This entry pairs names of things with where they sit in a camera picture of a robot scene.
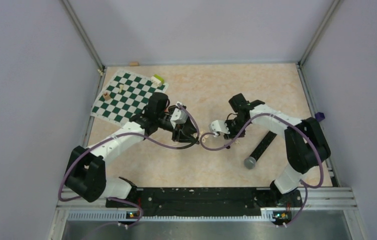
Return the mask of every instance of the beige floor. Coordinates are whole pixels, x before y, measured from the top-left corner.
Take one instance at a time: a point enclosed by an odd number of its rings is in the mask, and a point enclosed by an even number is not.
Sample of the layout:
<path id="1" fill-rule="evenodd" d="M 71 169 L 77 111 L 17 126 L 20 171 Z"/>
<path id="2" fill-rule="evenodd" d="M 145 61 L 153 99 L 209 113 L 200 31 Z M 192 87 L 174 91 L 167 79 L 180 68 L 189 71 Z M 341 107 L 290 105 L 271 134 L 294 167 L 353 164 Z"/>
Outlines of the beige floor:
<path id="1" fill-rule="evenodd" d="M 171 104 L 180 101 L 196 119 L 199 127 L 208 129 L 210 122 L 224 120 L 232 109 L 228 100 L 243 93 L 249 101 L 261 100 L 287 115 L 310 117 L 308 104 L 294 64 L 172 65 L 123 67 L 152 76 L 158 74 L 169 83 L 166 94 Z M 105 84 L 119 67 L 107 69 Z M 119 127 L 96 118 L 89 144 L 95 144 Z M 276 137 L 256 167 L 248 170 L 243 160 L 267 133 L 265 127 L 250 125 L 246 137 L 231 149 L 210 152 L 199 145 L 171 150 L 143 141 L 132 146 L 106 170 L 108 177 L 124 177 L 139 187 L 267 187 L 287 165 L 283 138 Z M 152 138 L 165 144 L 171 133 L 158 130 Z M 222 137 L 209 137 L 206 144 L 220 147 Z M 331 186 L 327 168 L 323 186 Z M 311 169 L 305 178 L 310 184 L 319 180 L 319 169 Z"/>

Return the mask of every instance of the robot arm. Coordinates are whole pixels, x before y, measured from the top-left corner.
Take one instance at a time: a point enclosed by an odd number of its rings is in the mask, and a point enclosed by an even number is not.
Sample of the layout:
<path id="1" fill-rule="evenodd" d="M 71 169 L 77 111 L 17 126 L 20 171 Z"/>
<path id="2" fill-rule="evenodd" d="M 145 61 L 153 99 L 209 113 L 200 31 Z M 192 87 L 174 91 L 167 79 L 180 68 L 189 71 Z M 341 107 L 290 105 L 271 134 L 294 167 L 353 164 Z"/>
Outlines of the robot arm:
<path id="1" fill-rule="evenodd" d="M 143 136 L 149 137 L 161 128 L 172 132 L 174 142 L 190 143 L 188 146 L 198 144 L 192 136 L 197 130 L 185 112 L 168 105 L 166 94 L 153 93 L 143 112 L 132 116 L 118 131 L 102 140 L 102 144 L 95 144 L 99 146 L 75 165 L 65 185 L 90 203 L 100 197 L 126 199 L 136 186 L 124 178 L 106 178 L 106 166 L 132 145 L 143 141 Z M 86 150 L 82 146 L 73 149 L 67 170 Z"/>
<path id="2" fill-rule="evenodd" d="M 280 135 L 285 139 L 288 165 L 270 186 L 272 190 L 278 190 L 278 192 L 276 191 L 277 195 L 288 194 L 295 190 L 304 174 L 312 167 L 317 166 L 318 162 L 311 147 L 305 143 L 302 136 L 291 127 L 288 127 L 286 124 L 275 119 L 274 116 L 277 116 L 300 129 L 312 141 L 318 151 L 321 161 L 324 161 L 330 156 L 330 148 L 320 125 L 315 118 L 310 117 L 308 119 L 300 119 L 288 116 L 272 109 L 262 101 L 246 101 L 241 93 L 233 96 L 229 100 L 229 103 L 234 112 L 236 112 L 236 117 L 225 121 L 213 121 L 209 125 L 209 128 L 216 136 L 220 133 L 224 133 L 225 139 L 232 139 L 250 118 L 258 114 L 270 113 L 271 116 L 257 117 L 251 123 L 266 127 L 271 132 Z M 239 137 L 244 137 L 245 134 L 246 131 L 243 130 Z"/>

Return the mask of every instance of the small wooden block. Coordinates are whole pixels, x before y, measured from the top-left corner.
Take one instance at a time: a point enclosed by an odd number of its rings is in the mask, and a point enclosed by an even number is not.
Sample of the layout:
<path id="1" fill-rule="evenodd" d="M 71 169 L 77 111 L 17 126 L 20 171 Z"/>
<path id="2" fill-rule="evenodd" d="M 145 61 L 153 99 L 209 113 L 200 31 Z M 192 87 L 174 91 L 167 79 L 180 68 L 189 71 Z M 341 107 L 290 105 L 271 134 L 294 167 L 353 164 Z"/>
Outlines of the small wooden block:
<path id="1" fill-rule="evenodd" d="M 112 99 L 112 97 L 109 95 L 109 92 L 107 92 L 107 91 L 105 91 L 103 93 L 103 98 L 104 98 L 105 101 Z"/>
<path id="2" fill-rule="evenodd" d="M 129 66 L 130 67 L 137 67 L 137 66 L 140 66 L 139 62 L 138 61 L 132 61 L 129 63 Z"/>

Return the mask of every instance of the purple object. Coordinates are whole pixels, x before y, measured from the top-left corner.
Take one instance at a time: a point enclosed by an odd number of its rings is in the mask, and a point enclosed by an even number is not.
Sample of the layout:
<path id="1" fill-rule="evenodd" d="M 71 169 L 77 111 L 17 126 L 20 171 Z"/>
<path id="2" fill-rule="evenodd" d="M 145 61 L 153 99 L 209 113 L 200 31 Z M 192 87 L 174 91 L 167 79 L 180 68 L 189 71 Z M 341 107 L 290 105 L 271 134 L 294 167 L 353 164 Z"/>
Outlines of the purple object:
<path id="1" fill-rule="evenodd" d="M 317 112 L 317 113 L 315 113 L 315 119 L 318 122 L 321 122 L 322 120 L 326 119 L 326 116 L 322 112 Z"/>

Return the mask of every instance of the chessboard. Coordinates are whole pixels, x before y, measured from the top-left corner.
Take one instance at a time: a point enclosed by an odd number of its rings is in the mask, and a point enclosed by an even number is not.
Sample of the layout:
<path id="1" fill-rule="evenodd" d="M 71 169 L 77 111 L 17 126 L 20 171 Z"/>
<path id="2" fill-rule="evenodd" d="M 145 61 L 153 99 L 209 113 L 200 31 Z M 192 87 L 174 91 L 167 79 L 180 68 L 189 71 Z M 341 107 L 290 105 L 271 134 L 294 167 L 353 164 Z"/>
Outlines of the chessboard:
<path id="1" fill-rule="evenodd" d="M 118 70 L 97 96 L 90 115 L 122 127 L 131 116 L 143 111 L 154 92 L 164 93 L 167 88 L 167 83 L 156 86 L 149 77 Z M 105 100 L 105 92 L 110 99 Z"/>

